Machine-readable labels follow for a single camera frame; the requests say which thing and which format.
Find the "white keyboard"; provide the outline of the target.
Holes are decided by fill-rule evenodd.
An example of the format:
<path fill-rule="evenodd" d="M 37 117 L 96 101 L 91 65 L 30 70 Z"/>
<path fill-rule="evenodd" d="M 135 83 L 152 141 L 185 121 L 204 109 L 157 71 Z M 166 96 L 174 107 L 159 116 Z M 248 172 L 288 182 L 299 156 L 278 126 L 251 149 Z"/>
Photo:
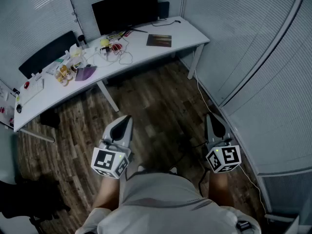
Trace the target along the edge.
<path fill-rule="evenodd" d="M 20 90 L 19 102 L 21 105 L 25 105 L 29 100 L 36 96 L 39 92 L 44 89 L 44 79 L 29 81 L 30 85 L 27 89 L 24 86 Z"/>

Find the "person's white shirt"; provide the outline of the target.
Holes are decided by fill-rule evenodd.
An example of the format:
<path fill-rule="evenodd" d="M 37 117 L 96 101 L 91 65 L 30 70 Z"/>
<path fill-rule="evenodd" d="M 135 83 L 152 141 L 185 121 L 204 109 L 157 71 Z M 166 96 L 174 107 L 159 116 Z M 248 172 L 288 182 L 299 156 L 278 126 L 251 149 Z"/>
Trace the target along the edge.
<path fill-rule="evenodd" d="M 239 220 L 251 223 L 241 233 Z M 134 173 L 114 211 L 92 209 L 75 234 L 262 234 L 251 216 L 202 197 L 192 182 L 170 172 Z"/>

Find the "black box under desk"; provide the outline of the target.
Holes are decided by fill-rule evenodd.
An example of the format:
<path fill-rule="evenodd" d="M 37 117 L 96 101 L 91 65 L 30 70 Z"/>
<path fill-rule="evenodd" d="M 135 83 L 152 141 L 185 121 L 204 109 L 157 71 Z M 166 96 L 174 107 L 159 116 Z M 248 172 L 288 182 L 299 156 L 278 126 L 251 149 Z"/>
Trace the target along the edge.
<path fill-rule="evenodd" d="M 54 110 L 47 110 L 40 114 L 40 123 L 57 129 L 60 124 L 60 118 Z"/>

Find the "clear plastic bag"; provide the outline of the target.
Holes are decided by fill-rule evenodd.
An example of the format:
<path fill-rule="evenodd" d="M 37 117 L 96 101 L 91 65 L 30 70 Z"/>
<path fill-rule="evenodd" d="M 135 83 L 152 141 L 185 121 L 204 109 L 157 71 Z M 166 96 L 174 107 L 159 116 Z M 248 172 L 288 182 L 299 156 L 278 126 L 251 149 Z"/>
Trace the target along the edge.
<path fill-rule="evenodd" d="M 71 58 L 80 57 L 82 55 L 82 48 L 78 47 L 77 44 L 73 44 L 69 49 Z"/>

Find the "black monitor stand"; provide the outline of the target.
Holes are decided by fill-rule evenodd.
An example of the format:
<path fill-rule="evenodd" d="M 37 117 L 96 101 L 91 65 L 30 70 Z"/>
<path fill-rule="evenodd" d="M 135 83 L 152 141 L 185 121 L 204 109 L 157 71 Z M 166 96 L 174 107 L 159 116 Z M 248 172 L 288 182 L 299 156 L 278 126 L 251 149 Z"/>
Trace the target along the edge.
<path fill-rule="evenodd" d="M 138 30 L 138 29 L 135 29 L 135 28 L 131 28 L 131 27 L 127 27 L 125 28 L 124 30 L 124 33 L 120 36 L 121 38 L 124 37 L 128 32 L 130 31 L 135 31 L 135 32 L 141 32 L 141 33 L 147 33 L 147 31 L 143 31 L 143 30 Z"/>

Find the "person's left forearm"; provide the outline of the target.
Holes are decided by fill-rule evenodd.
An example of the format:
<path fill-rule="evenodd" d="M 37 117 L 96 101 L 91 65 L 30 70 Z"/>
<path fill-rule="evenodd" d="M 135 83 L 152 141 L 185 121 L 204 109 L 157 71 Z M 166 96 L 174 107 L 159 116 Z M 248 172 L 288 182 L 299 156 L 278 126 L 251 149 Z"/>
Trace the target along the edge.
<path fill-rule="evenodd" d="M 119 192 L 119 179 L 104 176 L 92 208 L 105 208 L 114 211 L 119 206 Z"/>

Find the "white desk leg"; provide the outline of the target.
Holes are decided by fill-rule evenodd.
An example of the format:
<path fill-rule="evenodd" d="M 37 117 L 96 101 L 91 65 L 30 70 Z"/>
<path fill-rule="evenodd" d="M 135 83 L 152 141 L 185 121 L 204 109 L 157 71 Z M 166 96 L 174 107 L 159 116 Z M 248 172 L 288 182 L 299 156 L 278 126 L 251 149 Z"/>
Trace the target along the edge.
<path fill-rule="evenodd" d="M 193 75 L 195 74 L 195 70 L 196 70 L 198 61 L 200 59 L 203 48 L 204 48 L 204 44 L 201 44 L 201 45 L 196 47 L 195 54 L 193 57 L 193 61 L 192 61 L 191 67 L 189 69 L 189 73 L 187 75 L 188 79 L 192 79 Z"/>
<path fill-rule="evenodd" d="M 115 112 L 119 111 L 118 106 L 116 105 L 116 103 L 114 102 L 113 98 L 111 97 L 110 93 L 108 92 L 106 86 L 104 85 L 104 83 L 102 81 L 98 81 L 97 85 L 99 87 L 99 89 L 102 91 L 103 95 L 105 96 L 105 98 L 108 100 L 108 102 L 110 103 L 110 105 L 112 106 L 112 108 L 114 109 Z"/>
<path fill-rule="evenodd" d="M 47 141 L 47 142 L 51 142 L 51 143 L 54 143 L 55 142 L 55 139 L 51 136 L 45 136 L 41 133 L 38 133 L 38 132 L 35 132 L 35 131 L 32 131 L 32 130 L 29 130 L 27 128 L 21 128 L 20 129 L 21 132 L 25 133 L 25 134 L 28 134 L 28 135 L 31 135 L 33 137 L 36 137 L 36 138 L 39 138 L 41 140 L 44 140 L 44 141 Z"/>

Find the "colourful snack packets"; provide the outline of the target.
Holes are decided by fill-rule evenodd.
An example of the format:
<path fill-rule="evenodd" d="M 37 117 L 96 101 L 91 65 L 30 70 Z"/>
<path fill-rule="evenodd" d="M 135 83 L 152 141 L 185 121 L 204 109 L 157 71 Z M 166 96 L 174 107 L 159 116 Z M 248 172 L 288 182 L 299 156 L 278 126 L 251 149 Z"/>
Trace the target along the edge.
<path fill-rule="evenodd" d="M 126 31 L 121 31 L 121 32 L 113 32 L 110 33 L 106 36 L 108 40 L 112 39 L 120 39 L 121 37 L 127 37 L 130 33 L 132 33 L 132 30 L 126 30 Z"/>

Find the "black office chair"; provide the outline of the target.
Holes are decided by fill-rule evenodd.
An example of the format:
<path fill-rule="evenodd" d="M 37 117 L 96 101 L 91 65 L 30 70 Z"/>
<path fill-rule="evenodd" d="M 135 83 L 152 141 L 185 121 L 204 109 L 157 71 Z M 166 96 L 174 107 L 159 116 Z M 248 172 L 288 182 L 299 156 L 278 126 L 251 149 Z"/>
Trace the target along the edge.
<path fill-rule="evenodd" d="M 21 178 L 17 184 L 0 180 L 0 213 L 7 219 L 27 216 L 39 234 L 46 234 L 42 222 L 58 219 L 58 211 L 71 210 L 61 196 L 59 185 L 59 181 L 48 175 L 38 180 Z"/>

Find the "purple pouch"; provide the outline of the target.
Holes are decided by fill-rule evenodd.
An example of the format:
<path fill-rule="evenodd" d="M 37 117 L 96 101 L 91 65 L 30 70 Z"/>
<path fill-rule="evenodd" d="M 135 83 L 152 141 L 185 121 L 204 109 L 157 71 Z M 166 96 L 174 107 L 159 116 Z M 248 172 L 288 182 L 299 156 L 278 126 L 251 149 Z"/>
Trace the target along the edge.
<path fill-rule="evenodd" d="M 87 65 L 83 68 L 78 68 L 75 81 L 85 81 L 87 80 L 97 69 L 96 66 Z"/>

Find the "person's right forearm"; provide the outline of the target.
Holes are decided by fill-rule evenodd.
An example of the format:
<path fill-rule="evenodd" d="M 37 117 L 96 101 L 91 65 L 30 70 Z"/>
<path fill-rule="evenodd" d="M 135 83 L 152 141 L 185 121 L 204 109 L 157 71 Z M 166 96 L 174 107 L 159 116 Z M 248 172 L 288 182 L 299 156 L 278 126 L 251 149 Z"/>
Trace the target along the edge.
<path fill-rule="evenodd" d="M 234 207 L 233 196 L 229 189 L 229 181 L 226 173 L 209 174 L 209 196 L 219 206 Z"/>

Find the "black cup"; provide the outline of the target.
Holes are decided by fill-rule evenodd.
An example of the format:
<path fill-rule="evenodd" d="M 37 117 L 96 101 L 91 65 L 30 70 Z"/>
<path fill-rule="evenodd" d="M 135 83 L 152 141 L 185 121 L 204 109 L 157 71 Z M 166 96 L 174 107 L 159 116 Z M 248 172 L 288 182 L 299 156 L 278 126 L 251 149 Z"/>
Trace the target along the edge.
<path fill-rule="evenodd" d="M 89 48 L 86 40 L 85 40 L 85 36 L 84 35 L 79 35 L 78 36 L 78 41 L 79 41 L 79 45 L 82 49 L 87 49 Z"/>

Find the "small black monitor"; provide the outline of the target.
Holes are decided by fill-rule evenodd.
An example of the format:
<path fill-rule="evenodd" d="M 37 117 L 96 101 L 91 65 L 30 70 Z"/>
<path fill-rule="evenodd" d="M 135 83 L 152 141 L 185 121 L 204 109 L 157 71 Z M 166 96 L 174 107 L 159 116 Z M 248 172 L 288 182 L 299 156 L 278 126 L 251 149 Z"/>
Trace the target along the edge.
<path fill-rule="evenodd" d="M 30 79 L 32 74 L 38 73 L 56 59 L 64 56 L 65 51 L 69 51 L 70 47 L 74 44 L 78 46 L 78 41 L 74 32 L 69 31 L 33 54 L 19 67 L 19 71 L 27 79 Z"/>

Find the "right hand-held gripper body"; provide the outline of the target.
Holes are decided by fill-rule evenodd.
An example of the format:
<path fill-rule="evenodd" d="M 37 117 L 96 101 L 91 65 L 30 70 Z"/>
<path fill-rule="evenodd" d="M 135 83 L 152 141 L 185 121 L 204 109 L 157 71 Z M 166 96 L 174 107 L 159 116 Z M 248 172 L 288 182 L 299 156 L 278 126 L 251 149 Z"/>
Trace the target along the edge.
<path fill-rule="evenodd" d="M 230 172 L 241 164 L 239 145 L 232 145 L 230 139 L 211 144 L 206 160 L 215 174 Z"/>

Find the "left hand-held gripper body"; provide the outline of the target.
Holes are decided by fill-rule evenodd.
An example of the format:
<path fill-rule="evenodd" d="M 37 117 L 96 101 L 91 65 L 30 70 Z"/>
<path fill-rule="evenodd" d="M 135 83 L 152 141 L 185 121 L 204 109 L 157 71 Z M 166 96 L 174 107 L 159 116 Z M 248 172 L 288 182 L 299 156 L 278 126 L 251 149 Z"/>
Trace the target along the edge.
<path fill-rule="evenodd" d="M 91 168 L 101 176 L 119 179 L 131 162 L 130 142 L 101 139 L 93 150 Z"/>

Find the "white power strip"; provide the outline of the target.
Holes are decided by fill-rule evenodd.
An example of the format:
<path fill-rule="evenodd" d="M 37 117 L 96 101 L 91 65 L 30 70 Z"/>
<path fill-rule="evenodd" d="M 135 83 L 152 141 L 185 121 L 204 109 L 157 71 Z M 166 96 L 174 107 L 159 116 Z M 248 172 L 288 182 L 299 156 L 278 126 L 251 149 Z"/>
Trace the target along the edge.
<path fill-rule="evenodd" d="M 99 48 L 100 57 L 102 57 L 106 61 L 109 61 L 108 56 L 111 53 L 111 51 L 112 51 L 112 49 L 110 46 L 100 47 Z"/>

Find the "bag of orange snacks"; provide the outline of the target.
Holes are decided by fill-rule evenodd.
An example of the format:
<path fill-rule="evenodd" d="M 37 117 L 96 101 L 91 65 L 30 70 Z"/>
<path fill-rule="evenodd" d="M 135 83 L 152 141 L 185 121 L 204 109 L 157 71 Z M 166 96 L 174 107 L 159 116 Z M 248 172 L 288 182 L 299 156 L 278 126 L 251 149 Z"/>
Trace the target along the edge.
<path fill-rule="evenodd" d="M 71 70 L 66 65 L 59 67 L 55 71 L 54 77 L 62 86 L 67 86 L 74 79 Z"/>

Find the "large black curved monitor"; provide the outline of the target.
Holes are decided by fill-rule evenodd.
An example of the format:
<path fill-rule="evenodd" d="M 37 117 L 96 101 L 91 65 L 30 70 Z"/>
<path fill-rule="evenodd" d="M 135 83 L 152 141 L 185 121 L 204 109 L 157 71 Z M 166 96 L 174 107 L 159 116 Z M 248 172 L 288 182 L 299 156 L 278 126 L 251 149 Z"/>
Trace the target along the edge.
<path fill-rule="evenodd" d="M 149 23 L 158 18 L 158 0 L 102 0 L 92 4 L 101 35 Z"/>

